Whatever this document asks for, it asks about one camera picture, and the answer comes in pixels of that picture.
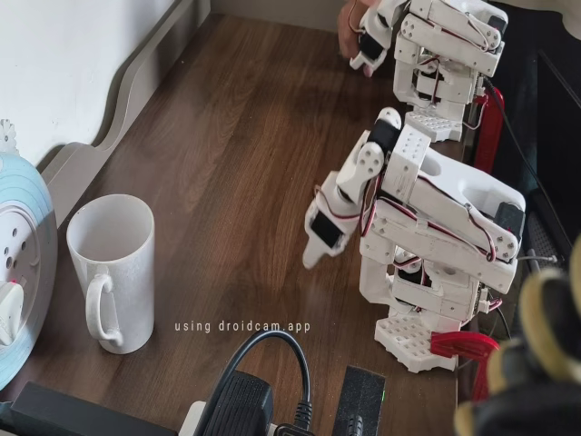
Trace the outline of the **person's hand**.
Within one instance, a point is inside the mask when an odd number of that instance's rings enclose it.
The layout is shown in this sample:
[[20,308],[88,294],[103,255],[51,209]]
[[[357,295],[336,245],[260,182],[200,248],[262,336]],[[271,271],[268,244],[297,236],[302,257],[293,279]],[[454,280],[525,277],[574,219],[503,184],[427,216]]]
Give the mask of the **person's hand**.
[[340,9],[337,18],[341,55],[350,60],[359,53],[359,24],[367,10],[376,4],[373,0],[349,0]]

